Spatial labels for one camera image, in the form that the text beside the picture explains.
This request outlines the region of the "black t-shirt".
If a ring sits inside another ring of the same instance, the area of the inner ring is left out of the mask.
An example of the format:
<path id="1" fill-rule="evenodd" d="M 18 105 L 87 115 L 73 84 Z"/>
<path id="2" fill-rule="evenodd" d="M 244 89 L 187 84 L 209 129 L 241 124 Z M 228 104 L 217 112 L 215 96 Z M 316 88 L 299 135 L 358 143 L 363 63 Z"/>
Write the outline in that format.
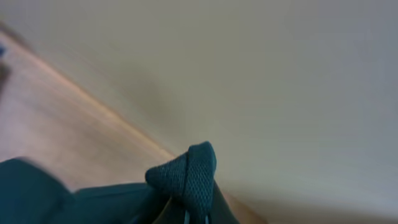
<path id="1" fill-rule="evenodd" d="M 20 158 L 1 163 L 2 223 L 236 223 L 214 175 L 209 142 L 160 166 L 145 182 L 69 191 L 54 176 Z"/>

